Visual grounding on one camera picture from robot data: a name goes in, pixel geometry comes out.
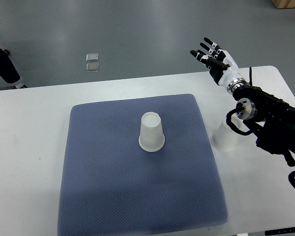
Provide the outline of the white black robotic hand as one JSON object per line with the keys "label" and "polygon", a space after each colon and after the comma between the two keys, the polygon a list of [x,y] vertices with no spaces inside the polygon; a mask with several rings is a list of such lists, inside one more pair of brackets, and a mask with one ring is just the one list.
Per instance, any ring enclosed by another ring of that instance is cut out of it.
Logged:
{"label": "white black robotic hand", "polygon": [[206,37],[200,46],[203,50],[191,50],[190,54],[209,70],[217,85],[232,94],[237,87],[246,84],[243,76],[239,74],[238,65],[226,50]]}

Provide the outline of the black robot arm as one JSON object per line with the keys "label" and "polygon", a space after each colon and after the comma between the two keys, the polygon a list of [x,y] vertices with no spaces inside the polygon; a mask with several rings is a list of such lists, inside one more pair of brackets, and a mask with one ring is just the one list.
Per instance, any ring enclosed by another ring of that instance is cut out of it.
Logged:
{"label": "black robot arm", "polygon": [[295,108],[287,102],[246,82],[230,88],[236,108],[226,115],[226,124],[242,136],[254,134],[256,146],[283,155],[288,166],[295,166]]}

